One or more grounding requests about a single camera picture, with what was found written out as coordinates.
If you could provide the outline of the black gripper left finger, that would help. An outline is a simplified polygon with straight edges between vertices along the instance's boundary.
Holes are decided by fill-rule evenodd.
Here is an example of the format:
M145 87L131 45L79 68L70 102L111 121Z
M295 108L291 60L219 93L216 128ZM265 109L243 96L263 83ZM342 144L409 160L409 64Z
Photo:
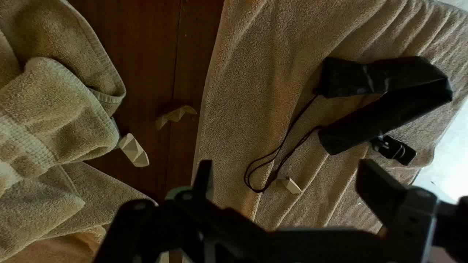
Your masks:
M213 169L199 163L191 187L172 188L155 206L148 198L124 203L93 263L162 263L165 251L180 250L190 263L263 263L273 244L266 231L232 209L209 200Z

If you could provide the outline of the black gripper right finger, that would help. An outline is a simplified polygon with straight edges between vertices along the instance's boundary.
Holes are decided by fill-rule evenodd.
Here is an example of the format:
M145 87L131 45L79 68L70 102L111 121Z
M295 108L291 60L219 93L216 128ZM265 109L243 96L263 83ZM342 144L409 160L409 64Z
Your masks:
M425 188L401 184L371 159L358 162L355 190L386 228L383 261L428 263L439 247L456 263L468 263L468 196L446 203Z

